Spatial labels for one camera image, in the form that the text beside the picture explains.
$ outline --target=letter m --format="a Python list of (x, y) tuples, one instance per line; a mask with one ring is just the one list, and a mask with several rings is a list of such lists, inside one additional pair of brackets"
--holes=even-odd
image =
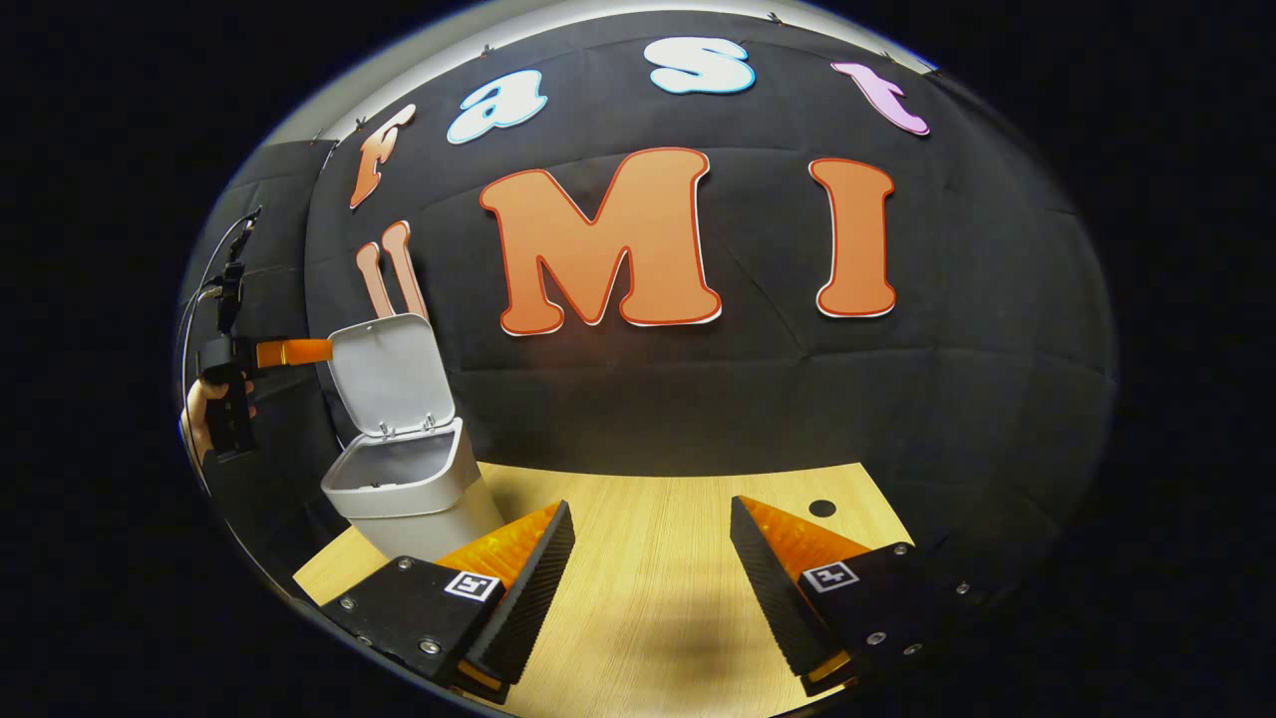
[(713, 320), (722, 298), (704, 283), (695, 214), (697, 184), (708, 170), (708, 157), (694, 149), (634, 152), (616, 168), (593, 221), (545, 170), (487, 185), (478, 203), (496, 214), (509, 291), (501, 328), (526, 335), (563, 325), (563, 307), (545, 293), (545, 272), (577, 315), (597, 324), (625, 254), (625, 320), (643, 326)]

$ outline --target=trash can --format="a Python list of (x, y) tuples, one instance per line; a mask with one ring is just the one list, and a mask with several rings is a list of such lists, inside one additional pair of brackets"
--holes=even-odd
[(337, 393), (362, 432), (320, 483), (337, 511), (385, 556), (422, 561), (503, 527), (430, 323), (396, 314), (329, 338)]

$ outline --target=hand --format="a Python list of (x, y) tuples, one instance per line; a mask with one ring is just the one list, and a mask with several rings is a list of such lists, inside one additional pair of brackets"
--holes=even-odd
[[(193, 443), (193, 446), (188, 444), (186, 449), (191, 451), (199, 464), (203, 464), (204, 454), (213, 448), (213, 439), (208, 432), (208, 421), (205, 420), (208, 400), (222, 399), (230, 389), (230, 385), (211, 385), (204, 380), (195, 380), (186, 395), (186, 409), (181, 413), (181, 436)], [(244, 389), (246, 394), (253, 394), (253, 383), (246, 383)], [(250, 420), (256, 417), (256, 407), (250, 406), (248, 416)]]

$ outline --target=trash can lid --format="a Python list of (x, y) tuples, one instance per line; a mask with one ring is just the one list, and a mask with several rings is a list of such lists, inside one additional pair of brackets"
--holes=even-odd
[(333, 383), (362, 434), (421, 432), (456, 417), (439, 343), (420, 314), (373, 319), (329, 338)]

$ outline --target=wooden table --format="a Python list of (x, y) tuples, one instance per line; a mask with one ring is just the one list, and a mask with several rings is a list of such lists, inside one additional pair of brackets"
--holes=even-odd
[[(769, 717), (823, 698), (806, 698), (771, 636), (731, 546), (732, 496), (869, 548), (912, 541), (859, 464), (698, 478), (480, 468), (507, 522), (565, 500), (575, 525), (523, 678), (494, 705), (523, 718)], [(819, 499), (837, 511), (812, 515)], [(322, 604), (387, 561), (350, 528), (295, 579)]]

